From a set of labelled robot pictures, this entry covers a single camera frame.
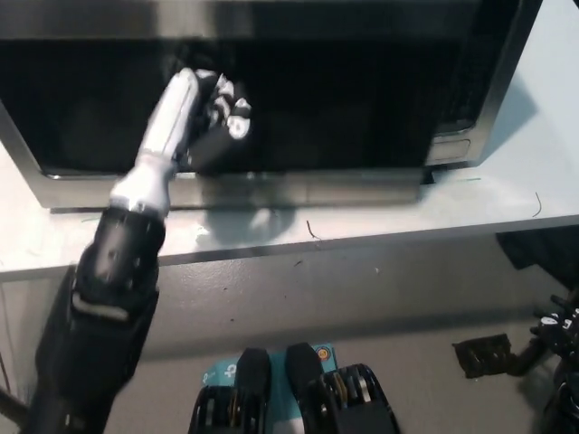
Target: black cable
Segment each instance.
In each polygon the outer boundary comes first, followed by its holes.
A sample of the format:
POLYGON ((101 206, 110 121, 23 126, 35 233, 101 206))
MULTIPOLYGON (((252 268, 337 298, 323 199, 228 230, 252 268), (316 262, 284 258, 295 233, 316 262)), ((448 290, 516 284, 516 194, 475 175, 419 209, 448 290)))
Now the black cable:
POLYGON ((0 387, 0 414, 22 429, 28 417, 28 407, 15 396, 0 387))
POLYGON ((0 352, 0 368, 2 368, 2 376, 4 377, 4 383, 8 393, 12 393, 12 388, 10 387, 10 380, 8 379, 8 371, 6 370, 6 365, 4 363, 4 357, 2 357, 2 352, 0 352))

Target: robotic arm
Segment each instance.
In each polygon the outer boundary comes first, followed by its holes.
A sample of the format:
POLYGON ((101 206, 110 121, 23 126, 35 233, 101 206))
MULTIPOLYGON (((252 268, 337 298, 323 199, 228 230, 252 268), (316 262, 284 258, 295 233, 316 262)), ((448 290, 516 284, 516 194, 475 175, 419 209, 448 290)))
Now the robotic arm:
POLYGON ((534 337, 517 356, 508 374, 526 375, 548 354, 561 357, 554 375, 555 393, 541 419, 541 434, 579 434, 579 308, 577 293, 569 300, 551 296, 555 313, 535 312, 534 337))
POLYGON ((112 189, 92 244, 55 298, 36 353, 38 385, 23 434, 104 431, 157 306, 169 182, 180 158, 211 166, 247 137, 251 107, 235 94, 231 82, 211 71, 185 68, 167 85, 135 167, 112 189))

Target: silver robotic forearm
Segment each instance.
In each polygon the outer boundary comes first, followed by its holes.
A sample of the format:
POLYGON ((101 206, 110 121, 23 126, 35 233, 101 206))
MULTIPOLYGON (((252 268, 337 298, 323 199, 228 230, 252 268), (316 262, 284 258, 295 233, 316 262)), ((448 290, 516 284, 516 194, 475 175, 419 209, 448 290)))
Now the silver robotic forearm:
POLYGON ((184 68, 167 85, 151 115, 135 166, 110 192, 110 205, 163 221, 170 208, 169 182, 187 147, 191 117, 200 104, 199 80, 184 68))

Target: microwave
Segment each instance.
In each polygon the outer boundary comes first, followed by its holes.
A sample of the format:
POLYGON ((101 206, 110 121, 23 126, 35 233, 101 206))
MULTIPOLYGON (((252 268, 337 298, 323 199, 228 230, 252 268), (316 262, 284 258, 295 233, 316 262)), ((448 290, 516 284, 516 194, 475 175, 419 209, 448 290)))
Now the microwave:
POLYGON ((176 207, 398 203, 476 161, 541 0, 0 1, 0 142, 39 203, 106 206, 176 66, 224 73, 250 144, 176 207))

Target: black robotic arm segment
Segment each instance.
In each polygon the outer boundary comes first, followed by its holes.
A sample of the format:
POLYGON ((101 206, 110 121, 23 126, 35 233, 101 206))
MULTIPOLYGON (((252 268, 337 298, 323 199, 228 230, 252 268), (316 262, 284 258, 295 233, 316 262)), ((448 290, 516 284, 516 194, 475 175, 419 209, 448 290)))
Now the black robotic arm segment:
POLYGON ((121 208, 105 210, 76 270, 74 307, 111 319, 139 315, 156 292, 157 255, 164 240, 160 220, 121 208))
POLYGON ((147 337, 156 291, 147 296, 138 316, 86 313, 74 306, 75 274, 69 268, 36 351, 38 384, 23 434, 103 432, 112 402, 134 374, 147 337))
POLYGON ((579 434, 579 378, 568 373, 545 407, 541 420, 542 434, 579 434))

